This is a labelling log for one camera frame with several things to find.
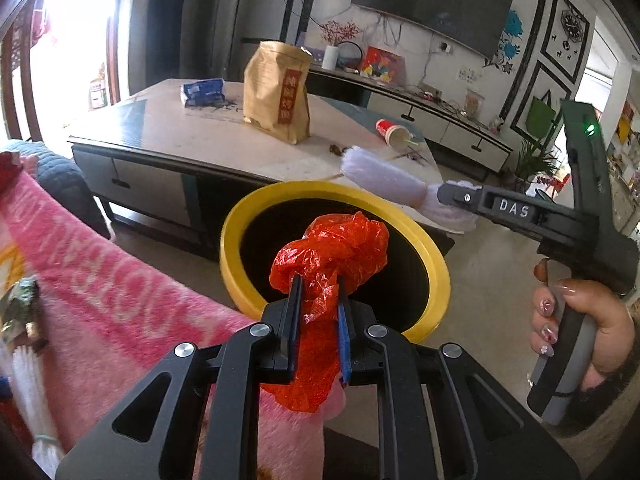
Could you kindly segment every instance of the gray handle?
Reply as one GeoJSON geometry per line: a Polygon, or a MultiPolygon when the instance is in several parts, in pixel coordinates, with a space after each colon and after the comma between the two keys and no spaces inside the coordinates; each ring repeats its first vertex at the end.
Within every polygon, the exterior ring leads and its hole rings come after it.
{"type": "MultiPolygon", "coordinates": [[[[548,282],[571,277],[571,270],[558,262],[546,264],[548,282]]],[[[564,297],[556,294],[554,315],[559,321],[558,342],[553,357],[540,356],[531,375],[527,396],[531,410],[548,424],[560,423],[571,399],[580,387],[593,354],[598,327],[591,316],[566,308],[564,297]]]]}

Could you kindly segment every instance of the blue flower wall decal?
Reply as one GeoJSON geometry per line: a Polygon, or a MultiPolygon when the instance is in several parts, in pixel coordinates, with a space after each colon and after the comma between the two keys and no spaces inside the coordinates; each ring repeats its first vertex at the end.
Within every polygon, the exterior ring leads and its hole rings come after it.
{"type": "Polygon", "coordinates": [[[504,30],[500,35],[500,43],[498,44],[498,50],[494,55],[494,59],[485,59],[484,66],[495,66],[505,74],[510,74],[513,71],[512,60],[520,54],[519,43],[522,40],[523,34],[524,28],[522,27],[522,20],[518,16],[518,13],[511,9],[507,16],[507,23],[504,25],[504,30]]]}

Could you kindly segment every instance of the fingernail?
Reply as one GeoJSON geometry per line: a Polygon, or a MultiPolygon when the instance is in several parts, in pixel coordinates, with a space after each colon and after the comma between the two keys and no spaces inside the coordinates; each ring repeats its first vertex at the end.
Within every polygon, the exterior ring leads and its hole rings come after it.
{"type": "Polygon", "coordinates": [[[558,334],[556,334],[549,325],[543,326],[540,333],[546,342],[551,343],[552,345],[558,342],[558,334]]]}
{"type": "Polygon", "coordinates": [[[563,285],[562,283],[558,283],[556,285],[556,289],[560,292],[560,294],[564,296],[573,296],[575,294],[575,289],[570,286],[563,285]]]}
{"type": "Polygon", "coordinates": [[[540,301],[540,304],[538,305],[538,310],[540,311],[540,314],[542,314],[544,317],[549,317],[551,316],[551,314],[553,314],[554,307],[555,307],[554,300],[552,300],[551,298],[546,298],[546,300],[540,301]]]}
{"type": "Polygon", "coordinates": [[[550,345],[542,345],[542,348],[540,349],[540,355],[546,355],[547,357],[553,357],[554,356],[553,347],[550,346],[550,345]]]}

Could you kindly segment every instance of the human hand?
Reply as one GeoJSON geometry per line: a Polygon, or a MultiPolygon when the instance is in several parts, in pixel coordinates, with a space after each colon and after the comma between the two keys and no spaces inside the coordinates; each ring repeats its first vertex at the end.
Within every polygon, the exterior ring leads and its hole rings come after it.
{"type": "MultiPolygon", "coordinates": [[[[546,260],[537,264],[535,277],[546,283],[546,260]]],[[[549,284],[562,294],[567,306],[595,319],[598,325],[591,363],[582,378],[581,389],[601,384],[620,368],[629,356],[636,329],[625,305],[606,286],[586,280],[561,280],[549,284]]],[[[549,357],[558,341],[558,320],[553,316],[556,299],[551,290],[541,286],[533,293],[533,329],[529,342],[533,351],[549,357]]]]}

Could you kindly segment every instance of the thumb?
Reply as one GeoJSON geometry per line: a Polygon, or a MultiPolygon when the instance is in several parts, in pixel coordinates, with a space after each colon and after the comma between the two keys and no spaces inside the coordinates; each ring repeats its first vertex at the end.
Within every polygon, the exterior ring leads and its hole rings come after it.
{"type": "Polygon", "coordinates": [[[552,287],[572,309],[593,317],[599,329],[613,328],[629,318],[624,304],[606,286],[586,280],[561,280],[552,287]]]}

